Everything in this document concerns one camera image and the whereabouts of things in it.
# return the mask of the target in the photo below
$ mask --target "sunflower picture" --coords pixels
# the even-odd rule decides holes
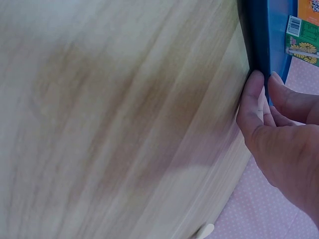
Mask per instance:
[[[317,58],[311,57],[311,56],[304,56],[303,60],[310,63],[310,64],[317,63]]]
[[[299,48],[299,46],[298,45],[291,45],[290,46],[290,49],[291,50],[293,50],[293,51],[300,51],[300,48]],[[303,59],[305,56],[304,55],[301,55],[301,54],[298,54],[298,53],[294,53],[294,56],[295,57],[298,57],[298,58],[300,58],[300,59]]]
[[[307,42],[301,42],[299,43],[299,49],[303,52],[307,53],[317,53],[316,47],[314,47],[312,44]]]

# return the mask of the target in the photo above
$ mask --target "pink polka dot fabric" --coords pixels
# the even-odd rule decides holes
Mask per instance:
[[[286,85],[319,95],[319,68],[294,58]],[[207,239],[319,239],[319,231],[268,183],[252,157]]]

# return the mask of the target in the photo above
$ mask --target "blue edge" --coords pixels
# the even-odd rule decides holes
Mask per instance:
[[[276,71],[284,83],[292,57],[285,54],[285,33],[289,15],[297,16],[298,0],[243,0],[247,1],[248,23],[252,44],[251,69],[260,70],[265,76],[268,102],[268,77]]]

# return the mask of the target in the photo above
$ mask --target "finger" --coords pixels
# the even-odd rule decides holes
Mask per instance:
[[[280,114],[302,123],[319,123],[319,96],[297,93],[288,89],[276,72],[273,72],[269,78],[268,89],[270,98]],[[314,115],[317,122],[307,121],[310,113]]]
[[[296,125],[290,119],[281,115],[278,112],[278,110],[276,110],[276,108],[274,106],[270,106],[270,111],[271,111],[271,114],[274,118],[276,126],[294,126],[294,125]]]
[[[266,96],[264,95],[264,125],[276,127],[276,123],[274,121],[274,118],[270,112],[269,104],[267,102]]]
[[[263,86],[263,74],[259,71],[254,71],[248,78],[243,90],[236,120],[246,140],[250,140],[254,131],[264,125],[261,120],[263,119],[263,105],[260,106],[261,102],[258,100]]]

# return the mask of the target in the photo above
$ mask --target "wooden surface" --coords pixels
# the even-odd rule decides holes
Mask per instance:
[[[0,2],[0,238],[186,239],[250,153],[235,0]]]

